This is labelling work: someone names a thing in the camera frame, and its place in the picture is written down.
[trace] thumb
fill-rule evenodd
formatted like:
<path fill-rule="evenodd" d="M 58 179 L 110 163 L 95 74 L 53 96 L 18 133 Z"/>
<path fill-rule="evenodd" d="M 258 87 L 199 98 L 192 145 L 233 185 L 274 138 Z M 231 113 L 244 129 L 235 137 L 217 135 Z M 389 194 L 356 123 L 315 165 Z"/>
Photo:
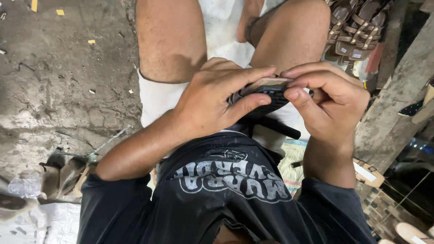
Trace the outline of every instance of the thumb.
<path fill-rule="evenodd" d="M 267 94 L 254 93 L 238 100 L 227 110 L 227 115 L 231 119 L 239 120 L 248 112 L 255 108 L 271 103 L 271 98 Z"/>
<path fill-rule="evenodd" d="M 284 96 L 298 110 L 307 125 L 324 122 L 327 114 L 312 100 L 310 95 L 302 88 L 292 87 L 285 91 Z"/>

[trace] t-shirt print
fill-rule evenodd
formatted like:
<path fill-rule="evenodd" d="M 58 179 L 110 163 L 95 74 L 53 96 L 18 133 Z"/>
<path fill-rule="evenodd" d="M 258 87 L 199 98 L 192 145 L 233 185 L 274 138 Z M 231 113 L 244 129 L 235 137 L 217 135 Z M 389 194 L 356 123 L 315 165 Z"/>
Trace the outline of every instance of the t-shirt print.
<path fill-rule="evenodd" d="M 247 154 L 226 150 L 221 160 L 191 162 L 178 169 L 172 178 L 179 179 L 181 189 L 195 194 L 206 191 L 233 191 L 245 199 L 267 203 L 291 201 L 282 179 L 265 166 L 247 160 Z"/>

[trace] white label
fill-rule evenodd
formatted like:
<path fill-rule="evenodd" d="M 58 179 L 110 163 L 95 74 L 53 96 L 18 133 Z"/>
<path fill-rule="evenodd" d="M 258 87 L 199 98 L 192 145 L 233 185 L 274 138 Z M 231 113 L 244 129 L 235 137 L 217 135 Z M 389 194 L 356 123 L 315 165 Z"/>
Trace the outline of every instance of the white label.
<path fill-rule="evenodd" d="M 423 240 L 421 240 L 417 236 L 413 236 L 413 238 L 411 240 L 414 241 L 414 243 L 416 243 L 416 244 L 427 244 L 426 242 L 424 242 Z"/>
<path fill-rule="evenodd" d="M 374 180 L 377 179 L 377 177 L 373 174 L 371 174 L 369 171 L 367 171 L 364 167 L 359 166 L 358 164 L 356 164 L 355 162 L 353 162 L 354 164 L 354 169 L 357 173 L 363 175 L 363 177 L 365 177 L 367 180 L 369 180 L 370 182 L 373 182 Z"/>

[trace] hand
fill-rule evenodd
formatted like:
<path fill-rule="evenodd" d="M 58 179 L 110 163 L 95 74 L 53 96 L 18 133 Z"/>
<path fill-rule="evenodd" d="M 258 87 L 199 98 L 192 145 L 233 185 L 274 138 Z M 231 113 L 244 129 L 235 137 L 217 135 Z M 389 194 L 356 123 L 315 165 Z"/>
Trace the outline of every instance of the hand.
<path fill-rule="evenodd" d="M 295 79 L 284 96 L 311 136 L 334 148 L 349 145 L 352 153 L 354 129 L 370 97 L 362 83 L 328 62 L 299 65 L 280 76 Z M 314 91 L 312 98 L 304 87 Z"/>
<path fill-rule="evenodd" d="M 227 103 L 232 93 L 248 83 L 271 76 L 274 66 L 242 69 L 224 58 L 211 58 L 195 73 L 170 111 L 172 121 L 186 138 L 212 135 L 237 122 L 258 106 L 271 103 L 267 94 L 250 94 L 233 105 Z"/>

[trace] black t-shirt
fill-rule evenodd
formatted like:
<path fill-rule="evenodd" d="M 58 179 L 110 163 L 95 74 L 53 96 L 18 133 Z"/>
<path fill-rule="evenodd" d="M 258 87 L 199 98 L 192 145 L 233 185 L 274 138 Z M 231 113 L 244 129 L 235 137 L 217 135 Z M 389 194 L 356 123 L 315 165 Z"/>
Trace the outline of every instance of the black t-shirt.
<path fill-rule="evenodd" d="M 83 184 L 77 243 L 212 243 L 222 223 L 253 242 L 375 243 L 354 189 L 315 178 L 293 200 L 276 159 L 236 132 L 195 139 L 143 178 Z"/>

